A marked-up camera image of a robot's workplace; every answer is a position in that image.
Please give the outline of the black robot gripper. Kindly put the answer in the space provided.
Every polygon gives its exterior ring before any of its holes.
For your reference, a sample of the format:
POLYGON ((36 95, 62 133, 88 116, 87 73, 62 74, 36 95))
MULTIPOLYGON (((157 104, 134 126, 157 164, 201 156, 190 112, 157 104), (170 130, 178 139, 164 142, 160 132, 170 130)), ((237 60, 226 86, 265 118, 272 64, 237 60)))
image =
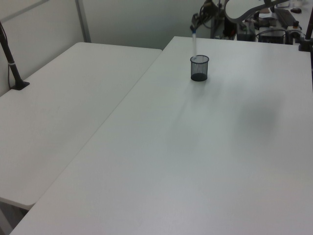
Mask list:
POLYGON ((191 19, 191 31, 197 30, 201 26, 201 19, 210 19, 218 16, 221 12, 220 0, 206 0, 200 8, 200 15, 194 14, 191 19))

